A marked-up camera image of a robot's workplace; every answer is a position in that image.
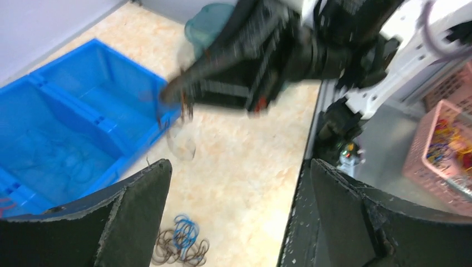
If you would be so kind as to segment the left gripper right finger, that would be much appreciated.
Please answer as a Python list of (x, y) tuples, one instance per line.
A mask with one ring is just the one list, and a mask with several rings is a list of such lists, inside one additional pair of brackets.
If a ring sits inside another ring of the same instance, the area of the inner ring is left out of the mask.
[(355, 180), (323, 160), (311, 178), (333, 266), (470, 266), (471, 218)]

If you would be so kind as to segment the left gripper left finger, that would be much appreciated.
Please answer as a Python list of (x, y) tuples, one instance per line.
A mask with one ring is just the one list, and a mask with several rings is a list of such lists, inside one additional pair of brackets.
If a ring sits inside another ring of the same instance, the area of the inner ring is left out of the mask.
[(161, 159), (40, 215), (1, 220), (2, 266), (149, 266), (169, 192)]

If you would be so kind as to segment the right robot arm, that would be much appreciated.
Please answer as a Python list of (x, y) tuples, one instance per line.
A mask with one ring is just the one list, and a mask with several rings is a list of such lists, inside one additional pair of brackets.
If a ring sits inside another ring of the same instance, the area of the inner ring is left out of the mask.
[(286, 82), (334, 80), (365, 92), (383, 81), (400, 40), (380, 30), (400, 1), (327, 1), (314, 26), (282, 1), (239, 1), (220, 35), (160, 92), (192, 113), (196, 103), (265, 111)]

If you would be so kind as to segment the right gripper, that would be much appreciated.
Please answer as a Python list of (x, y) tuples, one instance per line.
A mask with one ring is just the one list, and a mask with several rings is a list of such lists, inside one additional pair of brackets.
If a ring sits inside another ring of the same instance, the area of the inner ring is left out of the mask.
[(301, 25), (279, 1), (238, 1), (220, 35), (160, 92), (167, 105), (202, 104), (258, 113), (289, 82), (337, 79), (351, 62), (346, 47)]

